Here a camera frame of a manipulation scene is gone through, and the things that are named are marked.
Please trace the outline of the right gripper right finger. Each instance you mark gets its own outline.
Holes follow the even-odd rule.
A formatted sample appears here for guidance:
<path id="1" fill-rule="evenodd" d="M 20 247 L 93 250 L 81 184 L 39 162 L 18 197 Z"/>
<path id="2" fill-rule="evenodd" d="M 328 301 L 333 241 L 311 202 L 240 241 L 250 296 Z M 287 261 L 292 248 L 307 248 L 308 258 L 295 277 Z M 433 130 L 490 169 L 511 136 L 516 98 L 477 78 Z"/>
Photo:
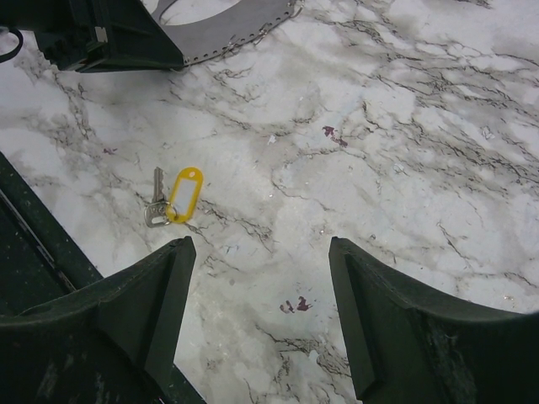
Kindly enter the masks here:
<path id="1" fill-rule="evenodd" d="M 364 403 L 535 403 L 538 315 L 439 291 L 335 237 L 329 266 Z"/>

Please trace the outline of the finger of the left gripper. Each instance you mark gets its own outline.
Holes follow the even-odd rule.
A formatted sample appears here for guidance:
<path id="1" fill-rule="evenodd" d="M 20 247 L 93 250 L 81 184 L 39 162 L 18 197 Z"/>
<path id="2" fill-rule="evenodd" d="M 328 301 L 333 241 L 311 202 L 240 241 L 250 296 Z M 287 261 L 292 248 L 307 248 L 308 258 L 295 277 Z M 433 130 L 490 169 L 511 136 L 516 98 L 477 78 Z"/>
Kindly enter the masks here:
<path id="1" fill-rule="evenodd" d="M 39 50 L 61 71 L 169 70 L 184 54 L 140 1 L 60 1 L 55 23 L 35 32 Z"/>

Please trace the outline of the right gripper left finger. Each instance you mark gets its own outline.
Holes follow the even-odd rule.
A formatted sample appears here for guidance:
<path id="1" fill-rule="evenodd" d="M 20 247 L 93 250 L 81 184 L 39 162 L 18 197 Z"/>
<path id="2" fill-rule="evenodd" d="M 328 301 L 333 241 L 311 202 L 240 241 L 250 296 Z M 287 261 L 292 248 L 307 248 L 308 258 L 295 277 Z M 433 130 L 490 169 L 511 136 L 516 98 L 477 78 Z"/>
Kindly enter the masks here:
<path id="1" fill-rule="evenodd" d="M 129 268 L 1 319 L 4 403 L 193 403 L 174 365 L 196 251 L 171 241 Z"/>

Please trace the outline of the yellow key tag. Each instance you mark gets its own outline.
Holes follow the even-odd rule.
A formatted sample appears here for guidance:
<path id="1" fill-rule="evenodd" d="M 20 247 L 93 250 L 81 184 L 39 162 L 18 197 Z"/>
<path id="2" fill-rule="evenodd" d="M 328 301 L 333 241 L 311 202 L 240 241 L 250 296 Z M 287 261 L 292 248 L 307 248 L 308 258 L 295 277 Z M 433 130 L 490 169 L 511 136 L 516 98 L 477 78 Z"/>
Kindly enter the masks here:
<path id="1" fill-rule="evenodd" d="M 166 208 L 171 223 L 185 223 L 192 217 L 203 181 L 204 175 L 197 167 L 186 167 L 178 174 Z"/>

